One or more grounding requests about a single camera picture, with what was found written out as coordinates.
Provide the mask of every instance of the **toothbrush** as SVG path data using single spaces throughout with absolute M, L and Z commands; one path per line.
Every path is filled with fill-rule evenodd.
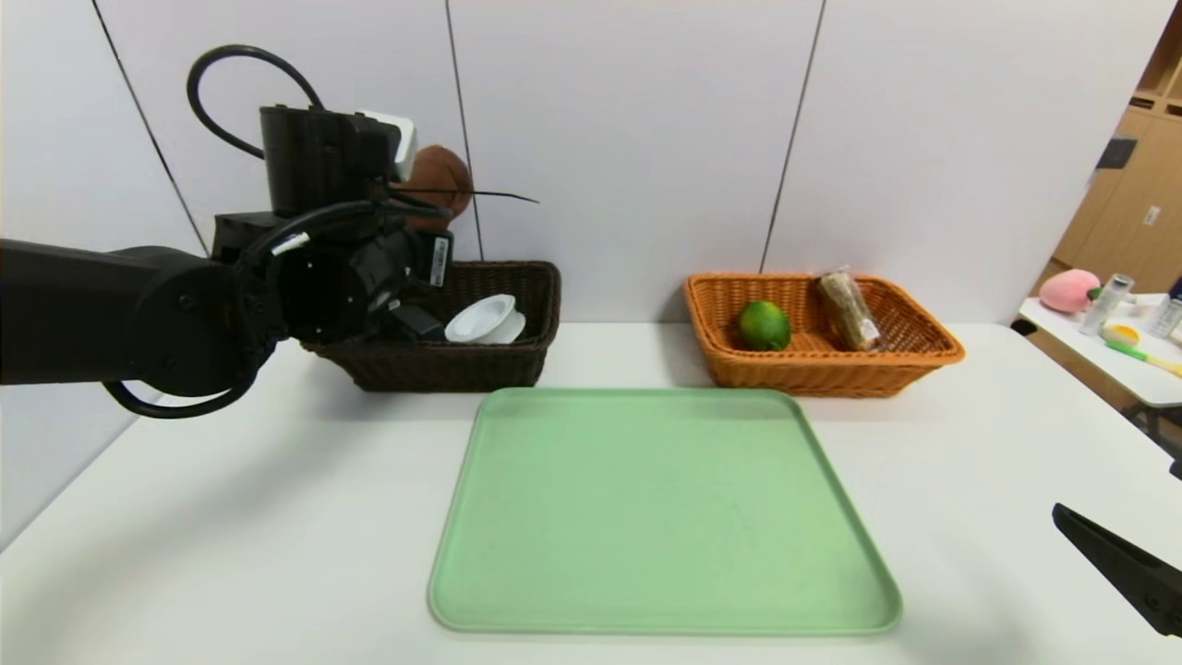
M 1175 377 L 1182 377 L 1182 365 L 1174 365 L 1173 363 L 1165 363 L 1160 358 L 1154 358 L 1145 352 L 1138 352 L 1137 350 L 1122 345 L 1121 343 L 1105 343 L 1110 350 L 1116 350 L 1126 357 L 1132 357 L 1139 361 L 1148 363 L 1149 365 L 1161 367 L 1165 372 Z

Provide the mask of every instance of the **plastic wrapper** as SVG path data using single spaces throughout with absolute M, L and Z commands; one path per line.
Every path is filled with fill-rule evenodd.
M 826 272 L 818 278 L 825 311 L 837 326 L 846 351 L 869 352 L 882 339 L 862 288 L 847 268 Z

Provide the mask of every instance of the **brown basket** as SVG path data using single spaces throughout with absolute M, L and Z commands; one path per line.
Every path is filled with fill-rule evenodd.
M 487 393 L 533 386 L 558 332 L 561 276 L 545 261 L 455 262 L 435 296 L 403 296 L 447 322 L 472 302 L 496 293 L 517 296 L 525 314 L 512 345 L 364 343 L 304 348 L 339 365 L 363 391 L 390 393 Z
M 843 352 L 810 274 L 695 274 L 686 280 L 697 341 L 719 386 L 775 389 L 793 396 L 884 398 L 924 374 L 960 363 L 965 348 L 902 288 L 873 276 L 858 285 L 882 332 L 872 352 Z M 792 321 L 782 352 L 741 351 L 735 319 L 752 300 L 775 302 Z

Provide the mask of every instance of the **light green tray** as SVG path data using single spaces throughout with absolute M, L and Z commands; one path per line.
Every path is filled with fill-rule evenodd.
M 800 409 L 735 390 L 489 396 L 429 602 L 480 632 L 868 634 L 902 612 Z

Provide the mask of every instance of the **white table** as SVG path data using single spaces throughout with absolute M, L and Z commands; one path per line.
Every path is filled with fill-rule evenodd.
M 426 589 L 481 396 L 372 396 L 284 345 L 238 405 L 139 420 L 0 555 L 4 663 L 1180 663 L 1052 526 L 1182 563 L 1164 454 L 1002 326 L 889 400 L 801 400 L 903 593 L 869 639 L 452 633 Z M 564 324 L 545 386 L 704 386 L 688 326 Z
M 1177 339 L 1182 332 L 1175 331 L 1175 338 L 1170 340 L 1158 340 L 1144 334 L 1143 325 L 1164 296 L 1164 293 L 1141 294 L 1136 304 L 1117 305 L 1108 321 L 1129 325 L 1141 332 L 1138 350 L 1168 363 L 1182 364 L 1182 346 Z M 1125 416 L 1135 422 L 1144 416 L 1149 437 L 1163 446 L 1176 448 L 1173 442 L 1161 436 L 1157 419 L 1162 410 L 1182 406 L 1182 378 L 1115 352 L 1108 348 L 1099 337 L 1083 335 L 1079 332 L 1083 313 L 1057 312 L 1043 306 L 1038 298 L 1026 298 L 1019 315 L 1046 331 L 1048 335 L 1132 393 L 1137 402 L 1148 409 L 1132 409 Z

